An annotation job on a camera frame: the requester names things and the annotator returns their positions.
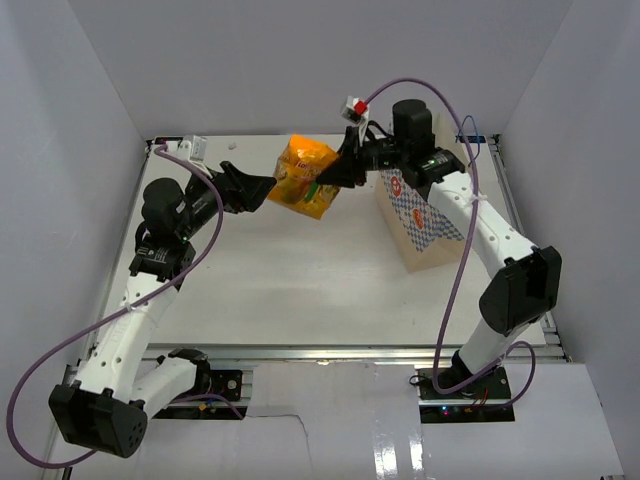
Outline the orange gummy candy bag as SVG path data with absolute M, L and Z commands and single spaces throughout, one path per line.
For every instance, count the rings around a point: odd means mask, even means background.
M 268 199 L 280 206 L 320 220 L 340 192 L 320 185 L 317 177 L 338 159 L 327 144 L 294 134 L 279 155 L 273 177 L 276 185 Z

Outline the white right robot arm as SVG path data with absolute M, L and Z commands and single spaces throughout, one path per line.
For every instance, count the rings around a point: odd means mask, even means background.
M 472 399 L 484 391 L 488 377 L 520 335 L 557 303 L 562 258 L 517 232 L 481 195 L 472 165 L 437 145 L 432 114 L 417 99 L 392 107 L 393 131 L 369 134 L 369 106 L 348 97 L 342 116 L 350 121 L 338 158 L 318 176 L 321 185 L 354 188 L 368 172 L 397 170 L 405 184 L 443 214 L 465 237 L 464 251 L 482 261 L 490 283 L 479 299 L 481 318 L 447 369 L 435 367 L 436 392 Z

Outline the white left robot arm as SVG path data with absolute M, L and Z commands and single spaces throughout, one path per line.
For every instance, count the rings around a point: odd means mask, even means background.
M 181 187 L 171 178 L 143 191 L 142 223 L 121 302 L 123 313 L 106 326 L 91 358 L 69 385 L 57 385 L 49 406 L 64 440 L 121 458 L 139 448 L 149 420 L 173 400 L 212 391 L 207 356 L 177 348 L 142 378 L 136 376 L 153 332 L 196 263 L 191 238 L 222 213 L 257 210 L 276 180 L 249 175 L 224 161 Z

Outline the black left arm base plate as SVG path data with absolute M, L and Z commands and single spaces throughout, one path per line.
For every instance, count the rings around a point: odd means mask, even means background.
M 243 420 L 247 407 L 242 405 L 243 372 L 212 370 L 204 392 L 179 394 L 154 419 L 163 420 Z

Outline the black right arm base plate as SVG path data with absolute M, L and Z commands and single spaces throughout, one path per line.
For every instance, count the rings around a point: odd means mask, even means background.
M 420 420 L 426 424 L 510 423 L 515 421 L 506 370 L 496 371 L 451 394 L 440 394 L 432 385 L 429 369 L 409 378 L 419 396 Z

